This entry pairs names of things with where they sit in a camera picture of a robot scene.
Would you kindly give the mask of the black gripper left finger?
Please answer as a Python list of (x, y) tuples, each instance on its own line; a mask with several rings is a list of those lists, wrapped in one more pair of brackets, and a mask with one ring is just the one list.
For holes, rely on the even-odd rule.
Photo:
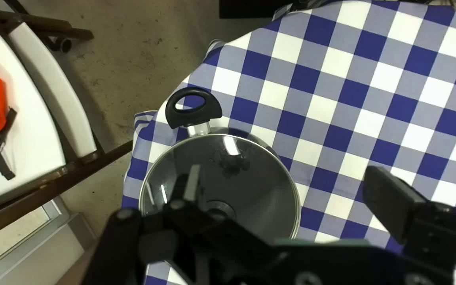
[(170, 199), (170, 207), (181, 209), (189, 202), (197, 204), (200, 196), (201, 196), (201, 166), (192, 164), (187, 174), (181, 174), (176, 179), (174, 190)]

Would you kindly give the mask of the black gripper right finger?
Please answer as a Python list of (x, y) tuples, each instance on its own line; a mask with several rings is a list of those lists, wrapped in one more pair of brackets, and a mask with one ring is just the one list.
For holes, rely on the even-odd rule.
[(456, 209), (434, 202), (382, 166), (368, 166), (363, 199), (406, 253), (456, 253)]

